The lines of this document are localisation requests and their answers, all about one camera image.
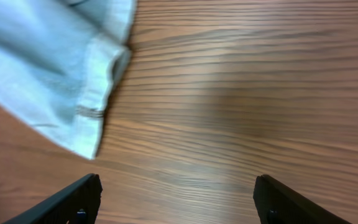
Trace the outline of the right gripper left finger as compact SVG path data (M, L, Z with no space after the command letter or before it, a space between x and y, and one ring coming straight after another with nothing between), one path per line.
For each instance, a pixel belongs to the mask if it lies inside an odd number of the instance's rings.
M94 224L103 191L98 174L87 174L4 224Z

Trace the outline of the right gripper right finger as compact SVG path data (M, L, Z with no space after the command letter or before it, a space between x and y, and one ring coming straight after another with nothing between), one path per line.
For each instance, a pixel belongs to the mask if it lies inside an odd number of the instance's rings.
M253 199L261 224L350 224L269 175L256 178Z

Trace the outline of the light blue denim shorts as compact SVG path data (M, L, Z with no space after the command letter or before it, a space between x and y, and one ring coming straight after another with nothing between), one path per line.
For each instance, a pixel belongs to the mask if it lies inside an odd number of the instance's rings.
M108 98L131 59L135 0L0 0L0 105L94 159Z

